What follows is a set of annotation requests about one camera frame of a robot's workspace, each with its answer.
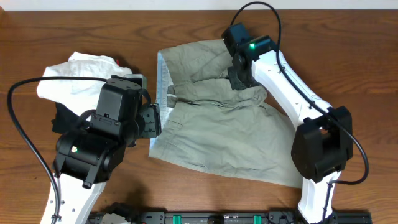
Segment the khaki grey shorts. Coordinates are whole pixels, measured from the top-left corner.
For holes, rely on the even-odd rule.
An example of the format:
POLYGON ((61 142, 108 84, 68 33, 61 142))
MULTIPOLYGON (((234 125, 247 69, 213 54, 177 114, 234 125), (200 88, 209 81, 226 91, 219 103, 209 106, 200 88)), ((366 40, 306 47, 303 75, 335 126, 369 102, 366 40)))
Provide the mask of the khaki grey shorts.
POLYGON ((149 156, 188 169, 299 188, 290 156, 294 127, 262 86, 234 90, 221 40, 162 49, 157 102, 161 134, 149 156))

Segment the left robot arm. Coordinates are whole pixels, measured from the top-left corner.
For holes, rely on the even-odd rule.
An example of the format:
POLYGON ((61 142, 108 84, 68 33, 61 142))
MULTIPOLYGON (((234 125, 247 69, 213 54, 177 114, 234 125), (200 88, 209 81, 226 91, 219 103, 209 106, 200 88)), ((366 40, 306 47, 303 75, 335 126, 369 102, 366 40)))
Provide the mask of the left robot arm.
POLYGON ((42 223, 85 223, 125 150, 161 133, 159 106, 143 75, 113 76, 102 86, 95 110, 57 141, 51 190, 42 223))

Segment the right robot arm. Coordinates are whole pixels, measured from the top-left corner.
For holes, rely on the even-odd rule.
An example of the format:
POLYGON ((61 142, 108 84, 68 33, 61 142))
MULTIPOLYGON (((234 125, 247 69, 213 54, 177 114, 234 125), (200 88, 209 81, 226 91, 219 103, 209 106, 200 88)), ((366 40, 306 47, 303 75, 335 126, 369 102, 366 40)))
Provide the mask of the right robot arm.
POLYGON ((333 188, 353 156, 353 144, 330 119, 352 130, 351 113, 333 108, 299 78, 268 36, 253 38, 242 23, 229 26, 221 38, 232 57, 231 85, 244 89, 262 85, 286 112, 295 129, 291 150, 294 166, 303 177, 298 210, 306 223, 331 223, 333 188))

